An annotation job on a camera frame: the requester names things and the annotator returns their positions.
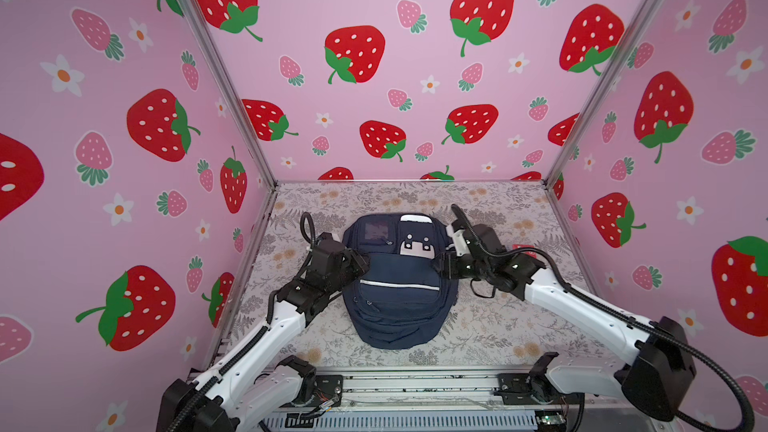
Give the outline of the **navy blue student backpack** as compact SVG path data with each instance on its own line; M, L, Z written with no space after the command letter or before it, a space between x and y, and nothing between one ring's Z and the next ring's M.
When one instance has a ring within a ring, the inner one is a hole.
M434 339L458 296L458 281L447 276L446 226L421 213L370 214L345 231L343 243L369 264L343 291L360 339L383 350Z

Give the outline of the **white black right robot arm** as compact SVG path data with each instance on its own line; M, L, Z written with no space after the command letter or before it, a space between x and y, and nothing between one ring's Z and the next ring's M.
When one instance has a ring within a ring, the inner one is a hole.
M612 360L567 359L543 354L528 373L533 397L549 403L560 395L623 398L645 415L671 422L696 376L693 357L683 351L685 334L674 321L635 318L570 285L543 251L508 251L495 231L455 220L445 265L449 278L484 281L493 288L546 309L592 336L614 354Z

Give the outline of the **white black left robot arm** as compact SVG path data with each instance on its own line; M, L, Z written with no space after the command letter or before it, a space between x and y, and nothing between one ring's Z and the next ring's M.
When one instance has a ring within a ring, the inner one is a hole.
M265 321L191 382L164 392L158 431L250 431L280 406L311 399L314 367L291 359L265 368L342 290L370 270L370 258L329 233L310 246L300 271L270 293Z

